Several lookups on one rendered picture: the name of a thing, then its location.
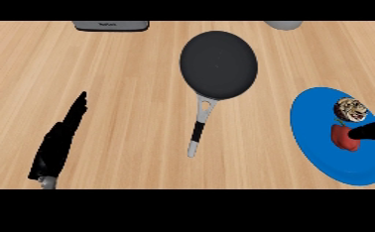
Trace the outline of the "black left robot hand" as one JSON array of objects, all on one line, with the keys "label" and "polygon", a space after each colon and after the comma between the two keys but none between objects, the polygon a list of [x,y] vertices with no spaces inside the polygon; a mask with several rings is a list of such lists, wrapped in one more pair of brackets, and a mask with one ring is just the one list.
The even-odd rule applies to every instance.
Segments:
[{"label": "black left robot hand", "polygon": [[87,110],[87,93],[83,92],[71,106],[65,119],[55,124],[45,136],[28,179],[39,179],[43,176],[59,177]]}]

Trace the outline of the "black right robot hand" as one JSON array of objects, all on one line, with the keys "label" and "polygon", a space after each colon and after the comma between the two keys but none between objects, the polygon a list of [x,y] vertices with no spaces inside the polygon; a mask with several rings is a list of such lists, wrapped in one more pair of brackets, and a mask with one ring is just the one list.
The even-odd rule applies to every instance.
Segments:
[{"label": "black right robot hand", "polygon": [[375,122],[352,129],[349,137],[355,140],[375,140]]}]

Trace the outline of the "red bell pepper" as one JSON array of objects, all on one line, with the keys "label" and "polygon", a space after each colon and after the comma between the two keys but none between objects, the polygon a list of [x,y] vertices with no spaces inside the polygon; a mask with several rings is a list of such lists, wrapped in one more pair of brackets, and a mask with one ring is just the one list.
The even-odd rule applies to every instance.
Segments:
[{"label": "red bell pepper", "polygon": [[349,137],[350,128],[344,122],[337,119],[337,124],[331,126],[331,141],[334,145],[349,152],[356,152],[361,147],[361,141]]}]

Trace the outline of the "blue plate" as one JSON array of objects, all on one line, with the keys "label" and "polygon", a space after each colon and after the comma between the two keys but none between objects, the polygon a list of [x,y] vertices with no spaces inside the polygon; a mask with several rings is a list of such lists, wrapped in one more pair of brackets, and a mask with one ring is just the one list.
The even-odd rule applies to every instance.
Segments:
[{"label": "blue plate", "polygon": [[356,151],[340,149],[331,141],[331,127],[355,129],[375,122],[368,111],[362,122],[340,122],[334,104],[352,95],[330,87],[307,89],[290,108],[290,126],[302,152],[316,168],[335,180],[352,185],[375,184],[375,140],[362,140]]}]

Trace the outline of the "black frying pan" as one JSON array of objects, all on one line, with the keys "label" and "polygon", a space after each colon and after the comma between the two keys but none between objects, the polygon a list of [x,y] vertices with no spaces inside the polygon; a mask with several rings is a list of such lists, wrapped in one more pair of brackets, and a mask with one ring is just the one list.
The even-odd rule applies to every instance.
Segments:
[{"label": "black frying pan", "polygon": [[210,31],[195,36],[180,54],[180,72],[198,97],[198,112],[188,157],[194,158],[208,116],[219,101],[238,97],[253,86],[259,61],[235,34]]}]

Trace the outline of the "brown speckled cupcake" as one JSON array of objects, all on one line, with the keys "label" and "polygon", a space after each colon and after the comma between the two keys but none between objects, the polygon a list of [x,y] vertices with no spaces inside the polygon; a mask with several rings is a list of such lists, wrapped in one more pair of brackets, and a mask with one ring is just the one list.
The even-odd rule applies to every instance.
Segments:
[{"label": "brown speckled cupcake", "polygon": [[366,119],[368,108],[356,98],[343,97],[334,104],[334,114],[341,121],[359,123]]}]

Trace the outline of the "grey rounded object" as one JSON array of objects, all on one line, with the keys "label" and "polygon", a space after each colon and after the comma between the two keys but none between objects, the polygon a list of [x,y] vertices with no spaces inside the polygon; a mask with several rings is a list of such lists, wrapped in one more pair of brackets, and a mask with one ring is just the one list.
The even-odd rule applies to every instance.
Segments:
[{"label": "grey rounded object", "polygon": [[268,21],[268,25],[276,30],[291,31],[302,26],[302,21]]}]

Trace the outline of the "grey flat appliance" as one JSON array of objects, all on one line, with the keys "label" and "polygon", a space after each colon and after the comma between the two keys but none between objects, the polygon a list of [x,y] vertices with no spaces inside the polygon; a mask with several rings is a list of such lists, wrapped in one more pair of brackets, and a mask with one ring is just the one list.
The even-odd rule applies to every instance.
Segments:
[{"label": "grey flat appliance", "polygon": [[89,32],[136,32],[149,27],[148,21],[74,21],[76,28]]}]

